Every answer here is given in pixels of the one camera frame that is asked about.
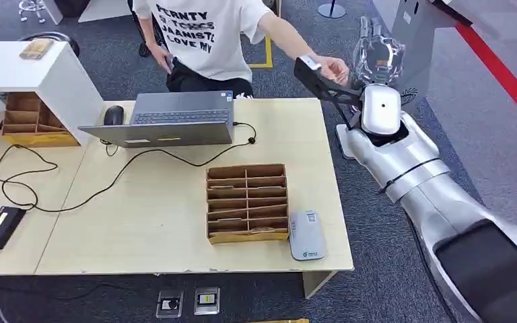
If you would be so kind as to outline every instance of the sticker on laptop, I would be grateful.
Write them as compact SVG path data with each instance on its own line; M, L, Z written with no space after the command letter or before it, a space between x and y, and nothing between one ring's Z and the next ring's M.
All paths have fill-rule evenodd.
M147 139L124 140L127 143L149 143Z

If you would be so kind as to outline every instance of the desk surface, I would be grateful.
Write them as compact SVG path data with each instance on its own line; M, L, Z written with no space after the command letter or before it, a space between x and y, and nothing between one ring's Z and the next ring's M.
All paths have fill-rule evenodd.
M0 138L0 157L8 147L9 144ZM84 155L84 149L80 147L45 148L38 151L44 158L58 163L59 169L43 174L22 176L21 180L38 192L41 207L58 209L68 194ZM0 178L46 167L48 166L29 151L12 149L0 167ZM30 192L23 187L7 185L7 192L16 201L22 203L34 201ZM0 183L0 207L3 205L10 206L11 203L1 193ZM43 213L36 210L26 214L5 249L0 250L0 275L34 274L57 217L58 213Z
M107 102L125 107L134 102ZM338 271L353 268L334 167L320 102L315 99L236 100L235 120L252 124L256 144L236 148L206 167L283 163L290 210L315 209L320 215L327 256L295 261L288 241L211 245L205 233L205 171L163 153L136 159L116 185L84 207L62 213L36 273L217 273ZM252 130L235 129L235 142ZM194 162L225 146L176 147ZM107 186L136 153L120 149L108 157L92 141L65 207Z
M127 116L134 102L120 104ZM353 268L326 128L316 99L236 100L235 120L252 124L256 144L233 149L206 167L194 168L163 153L136 159L109 191L80 209L58 213L30 211L7 247L0 251L0 275L225 273L342 271ZM235 142L252 130L235 129ZM225 146L168 150L194 162ZM0 139L0 155L7 143ZM84 149L38 149L60 170L25 176L43 207L72 207L106 187L119 170L145 149L120 149L108 157L97 140ZM14 149L0 174L38 168L35 156ZM295 261L288 241L211 245L205 232L207 167L283 163L290 210L318 211L327 256ZM8 190L30 201L23 188ZM0 206L10 205L1 194Z

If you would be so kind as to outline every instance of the laptop keyboard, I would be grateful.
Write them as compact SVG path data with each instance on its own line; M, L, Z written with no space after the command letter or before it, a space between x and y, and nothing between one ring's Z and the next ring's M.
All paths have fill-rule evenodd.
M135 124L228 122L229 110L202 110L181 112L145 112L134 116Z

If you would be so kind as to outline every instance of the laptop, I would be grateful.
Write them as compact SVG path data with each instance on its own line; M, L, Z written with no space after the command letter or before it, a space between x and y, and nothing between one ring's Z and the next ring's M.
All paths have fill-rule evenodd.
M79 130L126 148L233 143L231 91L139 94L130 124Z

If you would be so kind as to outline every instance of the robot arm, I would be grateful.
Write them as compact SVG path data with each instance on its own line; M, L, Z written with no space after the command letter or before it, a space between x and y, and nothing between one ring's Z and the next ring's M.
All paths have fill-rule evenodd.
M435 143L401 111L395 87L404 46L383 37L376 21L370 29L363 18L352 88L325 79L309 57L297 59L294 74L339 110L344 157L356 159L401 204L437 285L480 322L517 323L517 226L449 177ZM361 111L348 119L339 104L361 104Z

